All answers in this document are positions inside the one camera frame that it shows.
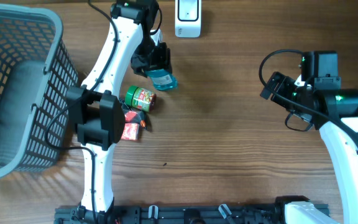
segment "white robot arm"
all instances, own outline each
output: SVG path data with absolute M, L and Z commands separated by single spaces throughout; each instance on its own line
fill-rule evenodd
M 302 55 L 302 75 L 295 81 L 275 72 L 265 83 L 264 63 L 284 52 Z M 267 100 L 273 94 L 271 100 L 290 112 L 286 125 L 294 114 L 311 124 L 307 129 L 315 125 L 320 131 L 334 165 L 344 223 L 358 223 L 358 90 L 341 89 L 337 53 L 278 50 L 262 62 L 259 77 L 265 86 L 260 95 Z M 286 204 L 284 217 L 286 223 L 335 223 L 309 202 Z
M 112 95 L 119 96 L 122 80 L 124 79 L 125 72 L 131 61 L 135 50 L 143 40 L 142 26 L 135 24 L 132 19 L 124 17 L 118 17 L 113 19 L 117 30 L 119 30 L 119 43 L 117 45 L 116 53 L 109 64 L 108 69 L 103 75 L 103 81 L 96 87 L 95 91 L 98 93 L 104 93 L 106 90 L 110 91 Z M 152 40 L 157 46 L 162 41 L 161 30 L 158 30 L 156 34 L 151 35 Z M 114 29 L 110 25 L 109 35 L 104 44 L 104 47 L 100 53 L 100 56 L 92 69 L 92 72 L 83 81 L 82 86 L 86 86 L 90 89 L 100 76 L 100 72 L 108 61 L 110 52 L 114 45 Z M 116 144 L 109 146 L 107 151 L 104 151 L 101 146 L 88 143 L 85 145 L 88 149 L 91 149 L 95 156 L 95 210 L 97 212 L 107 211 L 113 201 L 113 192 L 111 188 L 111 171 L 112 171 L 112 157 Z M 88 210 L 92 210 L 91 202 L 91 155 L 84 151 L 85 158 L 85 192 L 81 201 L 82 206 L 85 206 Z
M 358 132 L 358 118 L 343 118 L 342 122 Z M 358 149 L 350 137 L 332 122 L 320 128 L 334 165 L 342 198 L 344 223 L 358 223 Z M 314 208 L 310 202 L 285 205 L 285 220 L 290 223 L 337 223 Z

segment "blue bottle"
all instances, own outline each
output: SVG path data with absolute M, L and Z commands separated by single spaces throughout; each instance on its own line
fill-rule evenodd
M 145 71 L 145 74 L 152 79 L 154 88 L 157 90 L 171 90 L 178 86 L 177 79 L 168 70 Z

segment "red snack package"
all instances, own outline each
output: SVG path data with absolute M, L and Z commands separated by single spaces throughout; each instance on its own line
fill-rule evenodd
M 136 116 L 137 113 L 135 111 L 128 111 L 125 114 L 125 122 L 130 123 Z
M 125 124 L 124 133 L 122 134 L 121 139 L 136 141 L 138 133 L 139 133 L 139 124 L 127 123 Z

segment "green light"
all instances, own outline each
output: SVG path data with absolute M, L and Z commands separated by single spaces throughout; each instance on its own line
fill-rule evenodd
M 337 96 L 335 96 L 335 99 L 336 99 L 337 101 L 341 101 L 341 100 L 343 100 L 343 96 L 337 95 Z

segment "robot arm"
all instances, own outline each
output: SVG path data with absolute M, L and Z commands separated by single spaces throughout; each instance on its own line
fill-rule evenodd
M 301 54 L 301 77 L 294 81 L 275 72 L 261 96 L 273 93 L 271 100 L 286 108 L 288 117 L 294 114 L 320 131 L 334 165 L 344 223 L 358 223 L 358 90 L 341 89 L 336 52 Z M 283 216 L 287 223 L 335 223 L 309 202 L 286 204 Z
M 144 71 L 164 69 L 167 64 L 170 66 L 170 51 L 165 43 L 161 43 L 160 29 L 150 34 L 158 9 L 156 0 L 118 0 L 113 4 L 111 17 L 118 33 L 115 34 L 111 24 L 104 47 L 91 73 L 83 81 L 81 88 L 70 87 L 68 90 L 69 105 L 84 94 L 89 94 L 89 97 L 69 109 L 70 125 L 76 131 L 78 141 L 94 157 L 89 151 L 83 150 L 85 191 L 77 217 L 86 223 L 94 222 L 93 212 L 97 213 L 98 223 L 106 223 L 113 208 L 112 157 L 125 123 L 117 98 L 129 62 L 135 73 L 143 76 Z M 115 41 L 117 46 L 108 64 Z M 92 91 L 92 86 L 100 77 L 100 84 Z M 98 110 L 88 106 L 94 102 L 99 102 Z
M 342 122 L 358 132 L 358 118 L 342 118 Z M 358 223 L 358 149 L 349 136 L 332 122 L 320 128 L 328 148 L 342 198 L 345 223 Z

